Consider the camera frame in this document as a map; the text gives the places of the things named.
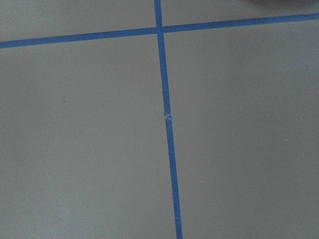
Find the blue tape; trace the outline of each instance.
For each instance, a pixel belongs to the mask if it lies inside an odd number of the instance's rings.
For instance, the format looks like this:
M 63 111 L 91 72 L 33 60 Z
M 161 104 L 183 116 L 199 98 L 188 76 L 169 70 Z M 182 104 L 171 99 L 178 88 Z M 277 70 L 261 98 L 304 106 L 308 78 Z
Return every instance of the blue tape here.
M 52 43 L 71 42 L 71 41 L 86 41 L 86 40 L 125 37 L 125 36 L 148 35 L 148 34 L 156 34 L 156 32 L 157 32 L 156 27 L 149 27 L 149 28 L 139 28 L 139 29 L 131 29 L 131 30 L 105 31 L 105 32 L 85 33 L 85 34 L 76 34 L 76 35 L 67 35 L 67 36 L 53 36 L 53 37 L 43 37 L 43 38 L 34 38 L 34 39 L 25 39 L 25 40 L 3 41 L 3 42 L 0 42 L 0 48 L 32 46 L 32 45 L 52 44 Z
M 234 26 L 249 26 L 249 25 L 260 25 L 280 22 L 293 22 L 293 21 L 309 21 L 318 20 L 319 13 L 307 14 L 307 15 L 290 15 L 290 16 L 275 16 L 275 17 L 263 17 L 263 18 L 251 18 L 242 20 L 231 20 L 231 21 L 216 21 L 206 23 L 195 23 L 175 26 L 164 26 L 163 32 L 178 32 L 178 31 L 192 31 L 192 30 L 203 30 L 213 28 L 224 28 Z
M 179 194 L 178 194 L 177 169 L 176 169 L 176 159 L 175 159 L 173 126 L 172 126 L 171 113 L 170 113 L 165 42 L 164 42 L 164 34 L 162 29 L 160 0 L 154 0 L 154 6 L 155 6 L 156 27 L 157 27 L 157 35 L 158 35 L 159 64 L 160 64 L 161 85 L 162 85 L 163 102 L 164 102 L 170 179 L 171 179 L 171 186 L 172 186 L 172 193 L 173 193 L 176 238 L 182 239 L 183 234 L 181 231 L 181 215 L 180 215 Z

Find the gray floor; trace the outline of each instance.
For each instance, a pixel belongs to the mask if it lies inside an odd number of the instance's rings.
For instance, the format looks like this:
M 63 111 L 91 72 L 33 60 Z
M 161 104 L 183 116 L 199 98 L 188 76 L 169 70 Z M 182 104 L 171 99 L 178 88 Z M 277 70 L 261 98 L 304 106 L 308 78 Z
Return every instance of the gray floor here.
M 319 12 L 292 2 L 162 0 L 163 25 Z M 156 25 L 0 3 L 0 41 Z M 318 23 L 164 35 L 184 239 L 319 238 Z M 1 239 L 176 238 L 155 34 L 0 49 L 0 85 Z

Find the floor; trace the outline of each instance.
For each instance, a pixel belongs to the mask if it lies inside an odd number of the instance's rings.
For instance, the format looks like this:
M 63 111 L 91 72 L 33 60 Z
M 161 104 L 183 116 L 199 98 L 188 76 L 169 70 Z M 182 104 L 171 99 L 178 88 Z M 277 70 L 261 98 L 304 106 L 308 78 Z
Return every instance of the floor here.
M 0 238 L 319 238 L 319 1 L 0 3 Z

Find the vertical blue line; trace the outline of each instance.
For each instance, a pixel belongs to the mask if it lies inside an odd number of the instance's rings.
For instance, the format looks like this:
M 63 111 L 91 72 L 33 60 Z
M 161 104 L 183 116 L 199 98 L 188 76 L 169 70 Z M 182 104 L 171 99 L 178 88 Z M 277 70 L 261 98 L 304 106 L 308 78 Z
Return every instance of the vertical blue line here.
M 161 74 L 161 85 L 162 85 L 162 91 L 163 91 L 165 124 L 166 124 L 169 167 L 170 167 L 170 179 L 171 179 L 171 186 L 172 186 L 172 192 L 173 192 L 176 238 L 183 239 L 183 234 L 181 231 L 181 216 L 180 216 L 179 195 L 178 195 L 177 169 L 176 169 L 176 160 L 175 160 L 173 126 L 172 126 L 172 120 L 171 120 L 171 114 L 170 114 L 168 76 L 167 76 L 167 67 L 166 67 L 164 34 L 162 29 L 160 0 L 154 0 L 154 6 L 155 6 L 158 45 L 159 45 L 159 64 L 160 64 L 160 74 Z

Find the blue line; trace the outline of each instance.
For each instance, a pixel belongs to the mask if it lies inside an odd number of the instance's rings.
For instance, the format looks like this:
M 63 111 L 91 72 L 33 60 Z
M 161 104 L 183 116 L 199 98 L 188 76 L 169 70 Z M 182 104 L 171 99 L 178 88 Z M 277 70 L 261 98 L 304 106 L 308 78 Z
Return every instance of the blue line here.
M 249 25 L 260 25 L 280 22 L 293 22 L 293 21 L 309 21 L 318 20 L 319 13 L 307 14 L 307 15 L 290 15 L 290 16 L 275 16 L 275 17 L 263 17 L 263 18 L 251 18 L 241 20 L 230 20 L 230 21 L 216 21 L 206 23 L 195 23 L 175 26 L 164 26 L 163 32 L 178 32 L 178 31 L 193 31 L 213 28 L 224 28 L 234 26 L 249 26 Z
M 154 0 L 154 6 L 155 6 L 156 27 L 157 27 L 157 35 L 158 35 L 158 45 L 159 45 L 159 64 L 160 64 L 161 85 L 162 85 L 162 92 L 163 92 L 165 124 L 166 124 L 166 134 L 167 134 L 167 144 L 168 144 L 170 180 L 171 180 L 172 193 L 173 193 L 176 238 L 183 239 L 183 234 L 181 231 L 181 215 L 180 215 L 179 194 L 178 194 L 177 169 L 176 169 L 176 159 L 175 159 L 173 126 L 172 126 L 171 113 L 170 113 L 165 42 L 164 42 L 164 34 L 162 29 L 160 0 Z
M 104 38 L 114 38 L 114 37 L 124 37 L 124 36 L 138 36 L 138 35 L 148 35 L 156 34 L 156 27 L 149 28 L 139 28 L 131 30 L 119 30 L 119 31 L 105 31 L 105 32 L 95 32 L 95 33 L 85 33 L 67 36 L 53 36 L 53 37 L 43 37 L 25 40 L 15 40 L 15 41 L 3 41 L 0 42 L 0 48 L 10 48 L 19 46 L 32 46 L 32 45 L 42 45 L 42 44 L 52 44 L 61 42 L 71 42 L 71 41 L 86 41 L 93 39 L 104 39 Z

